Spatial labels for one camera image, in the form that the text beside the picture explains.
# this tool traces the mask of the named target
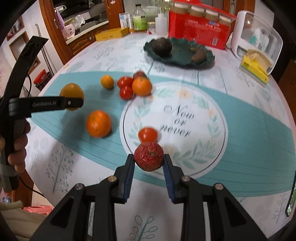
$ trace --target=jar lid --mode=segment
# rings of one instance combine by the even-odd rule
[[[180,4],[180,3],[175,3],[175,7],[187,9],[188,8],[188,5],[186,5],[186,4]]]
[[[230,19],[230,18],[224,17],[224,16],[222,16],[222,15],[220,15],[219,18],[220,18],[221,20],[225,21],[225,22],[228,22],[228,23],[231,22],[231,19]]]
[[[209,10],[209,9],[207,9],[205,12],[206,12],[207,14],[210,14],[210,15],[217,16],[217,17],[218,17],[218,13],[217,13],[217,12],[213,12],[213,11],[211,11],[211,10]]]
[[[204,12],[204,11],[205,11],[203,8],[195,7],[195,6],[191,6],[191,9],[192,9],[193,11],[197,11],[197,12]]]

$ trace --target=white bottle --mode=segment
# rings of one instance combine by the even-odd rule
[[[265,52],[268,43],[269,43],[269,37],[268,37],[268,35],[266,35],[266,32],[265,32],[265,30],[263,29],[263,30],[262,30],[262,33],[261,33],[261,35],[260,35],[260,44],[259,44],[259,47],[258,47],[258,48],[259,48],[262,52]]]
[[[159,13],[158,17],[155,18],[155,32],[161,36],[168,35],[168,19],[163,13]]]
[[[261,30],[259,28],[254,29],[254,33],[250,40],[250,44],[254,45],[256,48],[258,48],[260,43],[260,35],[261,35]]]

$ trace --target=finger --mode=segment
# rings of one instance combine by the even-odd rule
[[[26,156],[27,156],[26,149],[22,149],[14,153],[11,153],[8,156],[8,162],[10,165],[18,165],[25,162]]]
[[[24,172],[24,171],[25,171],[25,168],[26,168],[26,163],[25,163],[25,162],[23,162],[23,163],[21,163],[21,164],[18,164],[18,165],[15,165],[15,171],[16,171],[17,173],[22,173],[22,172]]]
[[[24,134],[29,133],[30,130],[31,130],[31,126],[30,126],[29,122],[27,122],[25,125]]]
[[[28,138],[26,135],[21,135],[19,138],[17,138],[15,140],[15,150],[22,150],[23,148],[26,147],[26,145],[28,144]]]
[[[5,146],[5,140],[2,136],[0,136],[0,151],[4,149]]]

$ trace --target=kitchen counter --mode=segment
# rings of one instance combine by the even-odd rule
[[[97,24],[97,25],[95,25],[95,26],[93,26],[93,27],[90,27],[90,28],[88,28],[87,30],[82,31],[80,34],[77,34],[77,35],[75,35],[73,38],[71,38],[71,39],[69,39],[68,41],[66,41],[66,44],[72,43],[75,39],[78,39],[80,36],[82,36],[82,35],[84,35],[84,34],[87,34],[87,33],[90,32],[91,30],[94,30],[94,29],[96,29],[96,28],[98,28],[98,27],[100,27],[100,26],[103,26],[103,25],[105,25],[105,24],[108,24],[108,23],[109,23],[109,21],[107,20],[107,21],[104,21],[104,22],[102,22],[102,23],[99,23],[99,24]]]

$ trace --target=carton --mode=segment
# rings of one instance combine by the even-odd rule
[[[117,39],[117,38],[122,38],[128,34],[129,34],[128,28],[113,28],[113,29],[109,29],[101,33],[98,33],[96,35],[96,40],[104,41],[109,39]]]
[[[186,14],[179,14],[173,11],[169,12],[169,31],[168,36],[177,39],[185,38],[189,41],[195,41],[198,44],[206,45],[218,49],[224,49],[228,40],[230,26],[219,23],[219,16],[236,20],[236,16],[213,8],[209,5],[200,3],[198,0],[177,0],[181,4],[188,4],[188,9],[192,6],[208,9],[218,12],[217,21],[208,20],[204,17],[196,17]]]

